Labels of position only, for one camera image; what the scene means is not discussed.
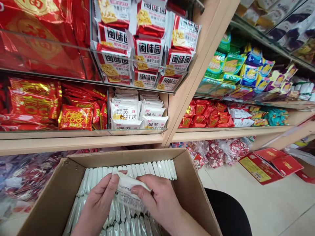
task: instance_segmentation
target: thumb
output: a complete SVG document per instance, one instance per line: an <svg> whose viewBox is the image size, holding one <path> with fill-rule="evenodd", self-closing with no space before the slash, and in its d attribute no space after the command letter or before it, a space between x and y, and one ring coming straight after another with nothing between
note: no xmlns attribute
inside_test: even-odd
<svg viewBox="0 0 315 236"><path fill-rule="evenodd" d="M136 185L134 187L131 188L131 193L135 194L138 196L138 198L140 198L143 203L145 204L147 210L154 215L157 211L157 203L154 200L153 196L151 195L151 193L146 190L144 187L142 187L141 185Z"/></svg>

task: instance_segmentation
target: wooden shelf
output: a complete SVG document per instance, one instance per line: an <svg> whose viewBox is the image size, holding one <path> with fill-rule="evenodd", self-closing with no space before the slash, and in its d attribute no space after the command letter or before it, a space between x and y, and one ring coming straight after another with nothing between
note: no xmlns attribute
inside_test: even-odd
<svg viewBox="0 0 315 236"><path fill-rule="evenodd" d="M37 152L107 148L163 142L162 134L124 135L81 138L46 138L0 140L0 156Z"/></svg>
<svg viewBox="0 0 315 236"><path fill-rule="evenodd" d="M177 130L172 142L197 141L197 140L213 140L223 138L239 138L248 136L258 136L266 134L283 133L294 126L275 126L275 127L247 127L244 129L227 129L220 131L211 131L210 128L198 129L200 131L180 132Z"/></svg>

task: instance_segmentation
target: hand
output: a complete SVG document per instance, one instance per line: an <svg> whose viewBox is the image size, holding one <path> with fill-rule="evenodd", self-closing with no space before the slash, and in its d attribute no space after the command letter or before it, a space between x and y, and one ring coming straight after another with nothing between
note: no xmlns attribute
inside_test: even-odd
<svg viewBox="0 0 315 236"><path fill-rule="evenodd" d="M138 176L137 179L152 189L153 195L140 185L134 186L131 193L137 195L143 201L147 210L157 222L171 235L175 235L172 232L179 226L179 221L185 211L177 200L171 182L168 179L151 174Z"/></svg>
<svg viewBox="0 0 315 236"><path fill-rule="evenodd" d="M119 176L110 173L90 191L71 236L99 236L108 217L118 183Z"/></svg>

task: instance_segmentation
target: floor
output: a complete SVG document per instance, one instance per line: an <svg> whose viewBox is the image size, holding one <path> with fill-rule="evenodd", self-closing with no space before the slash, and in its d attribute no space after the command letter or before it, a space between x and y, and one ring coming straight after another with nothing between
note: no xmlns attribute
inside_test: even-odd
<svg viewBox="0 0 315 236"><path fill-rule="evenodd" d="M253 236L313 236L315 185L296 175L262 186L239 163L217 169L203 168L205 188L226 192L243 206Z"/></svg>

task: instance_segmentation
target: right hand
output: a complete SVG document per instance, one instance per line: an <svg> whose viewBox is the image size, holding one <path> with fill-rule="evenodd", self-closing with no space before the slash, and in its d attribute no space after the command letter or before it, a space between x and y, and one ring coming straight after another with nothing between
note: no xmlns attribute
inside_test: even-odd
<svg viewBox="0 0 315 236"><path fill-rule="evenodd" d="M172 235L172 230L178 225L184 210L177 200L171 182L152 174L138 176L137 179L152 189L153 195L140 185L134 186L131 193L143 201L153 218Z"/></svg>

